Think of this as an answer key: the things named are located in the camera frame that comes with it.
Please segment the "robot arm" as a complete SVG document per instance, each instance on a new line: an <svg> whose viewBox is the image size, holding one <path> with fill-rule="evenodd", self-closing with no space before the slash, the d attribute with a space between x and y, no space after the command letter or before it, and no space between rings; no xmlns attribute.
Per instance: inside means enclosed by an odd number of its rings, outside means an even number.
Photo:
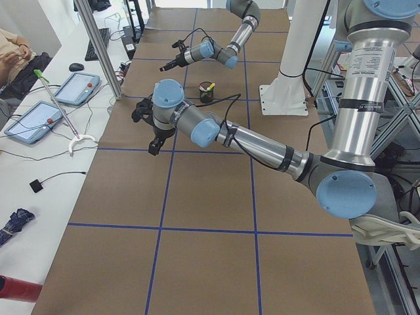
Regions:
<svg viewBox="0 0 420 315"><path fill-rule="evenodd" d="M212 58L229 69L234 68L240 51L259 25L261 13L258 4L254 1L227 1L226 9L241 19L241 26L226 48L222 48L206 33L201 43L192 48L184 45L186 39L178 40L172 48L178 47L180 53L159 70L165 72L177 66L182 68L205 58Z"/></svg>
<svg viewBox="0 0 420 315"><path fill-rule="evenodd" d="M226 114L229 96L240 99L228 114L250 127L298 150L305 147L306 133L318 118L310 107L306 115L263 115L259 87L272 79L284 55L289 18L283 9L263 9L262 22L229 70L215 61L202 61L189 68L161 72L171 58L170 42L187 37L196 44L208 31L224 45L239 20L222 9L157 9L152 13L145 46L141 50L146 72L142 93L165 78L185 86L186 94L198 101L197 84L213 80L220 103L212 112ZM304 186L286 174L251 161L220 144L200 148L188 136L178 134L167 141L162 154L148 162L145 176L148 199L140 208L140 222L172 229L248 230L252 220L260 230L319 230L344 232L348 223L326 213Z"/></svg>

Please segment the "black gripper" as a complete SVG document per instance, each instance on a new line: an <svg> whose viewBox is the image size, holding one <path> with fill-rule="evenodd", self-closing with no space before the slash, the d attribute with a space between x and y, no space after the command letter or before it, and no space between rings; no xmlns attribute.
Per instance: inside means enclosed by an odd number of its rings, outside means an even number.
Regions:
<svg viewBox="0 0 420 315"><path fill-rule="evenodd" d="M158 155L165 144L165 140L174 136L175 128L161 129L157 126L153 126L153 132L155 134L155 138L151 141L151 143L149 143L148 153Z"/></svg>
<svg viewBox="0 0 420 315"><path fill-rule="evenodd" d="M184 54L176 55L174 60L172 60L170 63L162 66L159 70L161 72L166 72L166 71L169 71L169 70L171 70L171 69L173 69L177 66L179 66L181 68L186 66L186 59L184 57Z"/></svg>

